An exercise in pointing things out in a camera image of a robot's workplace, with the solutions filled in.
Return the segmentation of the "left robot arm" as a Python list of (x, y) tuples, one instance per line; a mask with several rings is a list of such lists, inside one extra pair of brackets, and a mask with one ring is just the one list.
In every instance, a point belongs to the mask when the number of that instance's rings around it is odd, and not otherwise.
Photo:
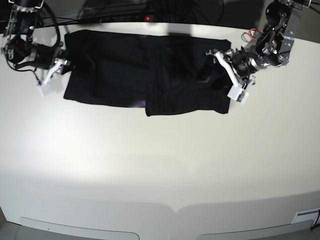
[(217, 70), (234, 86), (246, 90), (255, 84), (256, 72), (287, 65), (302, 11), (311, 4), (310, 0), (274, 0), (266, 8), (263, 31), (240, 49), (208, 50), (205, 54), (209, 63), (202, 67), (197, 80), (208, 82)]

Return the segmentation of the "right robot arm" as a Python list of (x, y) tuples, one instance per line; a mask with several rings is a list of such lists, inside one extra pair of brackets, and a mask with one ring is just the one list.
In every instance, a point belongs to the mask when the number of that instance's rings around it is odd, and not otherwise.
[[(38, 69), (47, 71), (43, 79), (35, 77), (41, 87), (49, 84), (54, 74), (64, 75), (73, 70), (68, 51), (63, 49), (57, 18), (44, 0), (9, 0), (5, 6), (10, 13), (2, 31), (6, 42), (0, 52), (12, 70), (33, 74)], [(55, 29), (56, 42), (51, 46), (34, 42), (33, 33), (42, 22), (41, 10), (48, 13)]]

